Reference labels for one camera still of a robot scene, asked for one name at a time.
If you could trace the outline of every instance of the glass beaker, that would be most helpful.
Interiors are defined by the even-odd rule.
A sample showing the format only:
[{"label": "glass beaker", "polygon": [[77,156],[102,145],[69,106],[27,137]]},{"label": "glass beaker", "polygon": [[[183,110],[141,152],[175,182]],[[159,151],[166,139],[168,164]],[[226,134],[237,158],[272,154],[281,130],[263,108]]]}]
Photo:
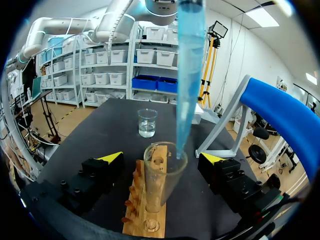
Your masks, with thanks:
[{"label": "glass beaker", "polygon": [[152,109],[140,109],[138,111],[139,134],[143,138],[151,138],[156,132],[156,119],[158,112]]},{"label": "glass beaker", "polygon": [[172,142],[151,144],[143,155],[146,192],[146,211],[158,213],[176,187],[187,166],[187,154],[177,158],[177,147]]}]

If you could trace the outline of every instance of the blue padded bar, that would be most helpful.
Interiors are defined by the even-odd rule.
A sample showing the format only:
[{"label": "blue padded bar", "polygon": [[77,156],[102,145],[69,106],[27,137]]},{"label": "blue padded bar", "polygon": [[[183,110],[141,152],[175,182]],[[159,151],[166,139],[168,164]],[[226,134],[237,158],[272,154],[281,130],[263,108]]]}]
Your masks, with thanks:
[{"label": "blue padded bar", "polygon": [[320,118],[289,94],[254,78],[250,78],[240,102],[281,134],[311,181],[320,165]]}]

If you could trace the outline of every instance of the yellow triangle marker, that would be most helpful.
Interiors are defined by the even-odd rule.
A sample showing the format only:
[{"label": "yellow triangle marker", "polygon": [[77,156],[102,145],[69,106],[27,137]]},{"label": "yellow triangle marker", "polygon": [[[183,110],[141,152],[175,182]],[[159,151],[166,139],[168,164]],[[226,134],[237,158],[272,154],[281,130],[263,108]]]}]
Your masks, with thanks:
[{"label": "yellow triangle marker", "polygon": [[120,154],[124,154],[122,151],[108,155],[108,156],[103,156],[100,158],[97,158],[98,160],[103,160],[108,162],[109,164],[112,163],[113,160],[115,160]]},{"label": "yellow triangle marker", "polygon": [[210,155],[208,153],[204,153],[202,152],[201,153],[203,156],[205,156],[206,159],[208,159],[208,161],[212,164],[216,163],[216,162],[219,162],[220,160],[225,160],[224,158],[221,158],[221,157],[217,157],[217,156],[213,156],[213,155]]}]

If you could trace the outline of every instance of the blue storage bin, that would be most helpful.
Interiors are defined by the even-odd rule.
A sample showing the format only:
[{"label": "blue storage bin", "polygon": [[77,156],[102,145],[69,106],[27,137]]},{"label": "blue storage bin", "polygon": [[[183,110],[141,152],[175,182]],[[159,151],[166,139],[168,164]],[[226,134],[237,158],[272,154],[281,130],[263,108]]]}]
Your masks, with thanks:
[{"label": "blue storage bin", "polygon": [[158,76],[138,75],[132,79],[132,87],[136,89],[156,90]]},{"label": "blue storage bin", "polygon": [[49,49],[48,51],[46,51],[46,60],[47,61],[51,60],[51,52],[52,52],[52,49]]},{"label": "blue storage bin", "polygon": [[57,57],[62,54],[62,47],[57,47],[53,49],[53,57]]},{"label": "blue storage bin", "polygon": [[41,53],[41,64],[44,64],[47,61],[47,52],[43,51]]},{"label": "blue storage bin", "polygon": [[53,37],[53,38],[50,38],[49,41],[48,41],[48,48],[51,48],[53,46],[55,47],[62,47],[62,41],[64,40],[63,37]]},{"label": "blue storage bin", "polygon": [[158,80],[159,91],[177,93],[178,92],[178,80],[170,77],[160,77]]}]

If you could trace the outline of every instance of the yellow tripod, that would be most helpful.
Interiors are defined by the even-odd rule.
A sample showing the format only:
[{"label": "yellow tripod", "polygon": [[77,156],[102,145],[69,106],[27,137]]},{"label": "yellow tripod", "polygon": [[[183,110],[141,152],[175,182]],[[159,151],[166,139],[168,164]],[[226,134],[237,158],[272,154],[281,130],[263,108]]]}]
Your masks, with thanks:
[{"label": "yellow tripod", "polygon": [[[220,44],[218,42],[217,42],[218,44],[216,44],[216,43],[214,44],[214,41],[215,41],[215,38],[212,36],[211,37],[211,42],[210,42],[210,50],[209,50],[209,54],[208,54],[208,61],[206,63],[203,79],[201,80],[200,96],[198,97],[198,103],[201,104],[202,107],[204,107],[206,105],[206,101],[207,101],[207,98],[208,98],[209,108],[211,108],[211,99],[210,99],[209,90],[210,90],[212,77],[213,77],[213,74],[214,74],[215,62],[216,62],[216,58],[217,58],[217,49],[218,49],[218,46]],[[209,77],[209,80],[206,81],[207,75],[208,75],[209,66],[210,66],[210,62],[211,62],[211,55],[212,55],[212,49],[213,48],[214,48],[214,51],[213,51],[213,58],[212,58],[212,64],[211,64],[210,77]]]}]

